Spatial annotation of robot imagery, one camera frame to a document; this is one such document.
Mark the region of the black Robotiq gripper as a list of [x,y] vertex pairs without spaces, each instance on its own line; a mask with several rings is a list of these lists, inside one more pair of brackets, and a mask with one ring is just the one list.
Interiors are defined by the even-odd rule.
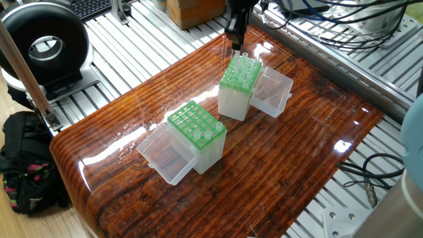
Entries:
[[[240,50],[243,47],[250,15],[252,9],[257,4],[257,0],[226,0],[226,4],[229,9],[231,20],[225,27],[225,34],[232,42],[232,48],[234,50]],[[239,26],[237,28],[237,20],[234,17],[242,12],[246,13],[246,17],[239,18]]]

